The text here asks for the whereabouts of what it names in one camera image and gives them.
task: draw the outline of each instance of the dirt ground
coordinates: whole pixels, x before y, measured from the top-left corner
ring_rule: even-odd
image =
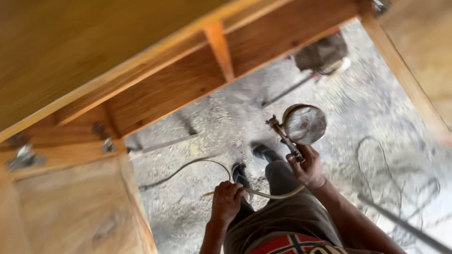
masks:
[[[326,134],[314,147],[338,190],[409,253],[434,251],[361,204],[358,193],[452,248],[447,240],[452,239],[452,150],[432,139],[361,24],[354,21],[342,32],[352,66],[340,75],[308,82],[262,108],[263,101],[308,75],[293,57],[283,57],[129,137],[130,146],[135,138],[150,147],[198,133],[133,159],[138,184],[157,182],[189,161],[212,156],[229,169],[234,162],[246,163],[252,187],[268,193],[265,163],[253,158],[250,143],[263,141],[284,156],[288,149],[265,120],[273,114],[281,119],[293,104],[312,104],[327,116]],[[211,198],[201,195],[226,179],[220,166],[200,162],[141,193],[160,254],[199,252],[211,212]],[[255,196],[252,205],[258,210],[267,201]]]

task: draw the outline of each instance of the person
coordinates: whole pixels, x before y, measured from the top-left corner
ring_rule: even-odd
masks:
[[[200,254],[402,254],[403,249],[348,202],[321,172],[320,154],[298,146],[306,159],[288,154],[282,160],[265,145],[253,154],[269,162],[265,176],[273,195],[305,188],[285,199],[270,200],[254,211],[243,187],[249,187],[243,165],[233,168],[235,183],[215,188],[212,215],[206,225]]]

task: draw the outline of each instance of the black shoe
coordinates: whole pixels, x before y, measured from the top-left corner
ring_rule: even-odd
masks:
[[[262,143],[252,144],[251,152],[254,156],[266,160],[268,163],[282,160],[282,158],[275,151],[271,150],[268,146]]]
[[[250,182],[245,175],[245,164],[235,163],[232,166],[232,180],[234,183],[241,183],[244,188],[251,188]],[[250,193],[250,202],[253,200],[253,194]]]

